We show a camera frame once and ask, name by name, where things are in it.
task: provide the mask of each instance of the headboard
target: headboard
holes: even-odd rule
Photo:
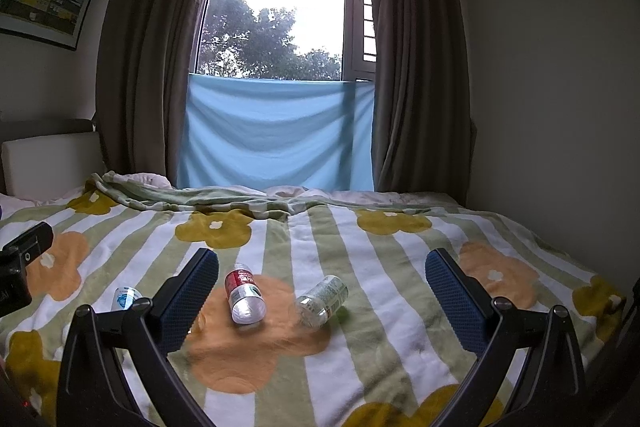
[[[49,136],[51,134],[68,134],[73,132],[91,132],[94,126],[91,120],[69,118],[64,120],[26,120],[0,121],[0,146],[3,142],[32,138],[34,136]],[[0,192],[6,194],[4,185],[4,171],[0,158]]]

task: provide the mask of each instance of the flower pattern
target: flower pattern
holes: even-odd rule
[[[460,249],[460,267],[475,277],[492,297],[507,297],[520,309],[538,301],[533,283],[538,272],[520,259],[501,254],[486,243],[467,242]]]
[[[69,298],[81,285],[78,267],[89,255],[89,243],[80,232],[56,235],[51,248],[27,266],[32,295],[48,293],[54,301]]]
[[[253,218],[235,208],[229,212],[194,212],[189,220],[175,227],[175,237],[188,243],[204,241],[209,248],[238,248],[251,238]]]
[[[268,309],[260,323],[236,325],[220,286],[210,293],[187,336],[191,372],[210,389],[253,393],[271,379],[280,355],[314,355],[329,344],[328,327],[310,330],[299,324],[287,283],[264,275],[254,279]]]
[[[616,330],[625,307],[625,296],[599,275],[591,277],[590,285],[572,293],[575,309],[580,315],[596,317],[596,336],[603,342]]]
[[[6,370],[20,396],[30,400],[44,419],[55,425],[60,362],[44,359],[37,331],[16,331],[12,335]]]
[[[412,416],[405,415],[390,403],[366,403],[353,411],[342,427],[424,427],[431,425],[457,389],[457,384],[436,389],[422,402]],[[502,410],[503,406],[496,398],[491,403],[480,427],[495,422],[500,418]]]
[[[82,196],[69,201],[66,206],[81,214],[93,214],[94,216],[105,216],[111,212],[111,208],[117,203],[100,190],[88,190]]]
[[[358,226],[376,235],[390,235],[396,232],[423,232],[431,228],[431,221],[424,216],[410,216],[402,212],[384,210],[356,210]]]

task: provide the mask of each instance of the mustard yellow flower pattern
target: mustard yellow flower pattern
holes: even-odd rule
[[[34,394],[42,400],[41,415],[56,424],[56,394],[60,362],[45,360],[42,340],[36,330],[17,331],[9,341],[6,370],[20,396],[34,402]]]
[[[342,427],[425,427],[431,425],[437,418],[457,389],[457,384],[436,389],[412,416],[405,415],[390,403],[366,403],[353,411]],[[500,400],[496,398],[480,426],[484,427],[495,422],[502,415],[503,409]]]
[[[109,214],[111,208],[117,203],[100,190],[89,190],[79,198],[69,201],[66,206],[81,214],[92,214],[94,216],[105,216]]]
[[[209,248],[238,248],[251,238],[253,218],[235,208],[229,212],[194,212],[189,220],[175,227],[175,237],[187,243],[205,241]]]
[[[580,315],[596,317],[596,337],[607,342],[622,318],[625,296],[601,276],[594,275],[589,286],[574,290],[572,298]]]
[[[356,210],[358,226],[376,235],[390,235],[396,232],[423,232],[431,228],[431,221],[425,216],[410,216],[402,212],[385,210]]]

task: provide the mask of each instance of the tree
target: tree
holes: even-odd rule
[[[296,11],[262,8],[245,0],[209,0],[198,73],[243,78],[340,80],[342,60],[326,50],[298,54],[291,30]]]

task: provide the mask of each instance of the brown curtain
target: brown curtain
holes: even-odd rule
[[[109,0],[95,89],[109,169],[154,172],[175,184],[191,50],[205,1]]]
[[[376,190],[446,192],[464,203],[471,157],[459,0],[372,0]]]

